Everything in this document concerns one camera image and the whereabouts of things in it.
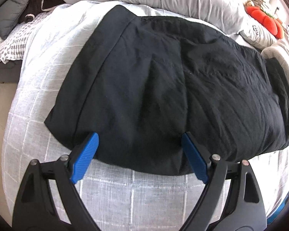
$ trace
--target white bedsheet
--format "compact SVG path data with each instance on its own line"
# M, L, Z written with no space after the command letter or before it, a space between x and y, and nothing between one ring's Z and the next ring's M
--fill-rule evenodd
M11 212L29 161L33 158L40 162L53 161L69 153L43 122L55 104L74 59L102 17L117 4L138 16L180 16L144 5L80 1L72 6L57 7L30 35L2 149L3 186ZM266 213L270 215L289 190L289 147L255 157L250 162L261 188ZM51 188L55 192L59 216L68 221L53 183ZM204 185L193 174L157 176L93 160L76 188L102 230L179 230ZM229 182L225 183L212 221L221 214L228 188Z

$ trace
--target brown plush toy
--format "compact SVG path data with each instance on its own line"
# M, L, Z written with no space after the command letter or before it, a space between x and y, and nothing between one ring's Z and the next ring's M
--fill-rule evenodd
M253 6L246 7L246 13L261 23L277 39L284 38L285 32L281 24L264 13L260 8Z

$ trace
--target black fabric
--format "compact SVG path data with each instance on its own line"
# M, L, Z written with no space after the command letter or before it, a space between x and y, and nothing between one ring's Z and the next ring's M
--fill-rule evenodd
M96 159L140 172L191 173L186 131L224 159L250 159L289 144L289 85L270 63L206 25L116 6L75 59L45 124L69 149L97 132Z

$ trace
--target silver bolt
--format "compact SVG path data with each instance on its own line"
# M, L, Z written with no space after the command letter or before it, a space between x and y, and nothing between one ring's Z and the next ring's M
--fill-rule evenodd
M249 165L249 161L248 161L248 160L242 160L242 164L243 164L244 166L248 166L248 165Z
M67 161L68 160L68 155L63 155L60 157L61 161Z
M220 157L218 154L213 154L213 155L212 155L212 159L213 159L214 161L219 161L219 160L221 159L221 157Z
M36 160L36 159L33 159L32 161L30 161L30 164L32 166L36 165L37 163L38 163L38 160Z

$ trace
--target checkered bedsheet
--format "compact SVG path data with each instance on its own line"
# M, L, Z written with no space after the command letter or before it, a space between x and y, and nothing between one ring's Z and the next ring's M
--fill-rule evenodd
M28 37L49 14L51 12L40 13L32 22L17 25L8 38L0 42L0 61L6 64L9 60L22 60Z

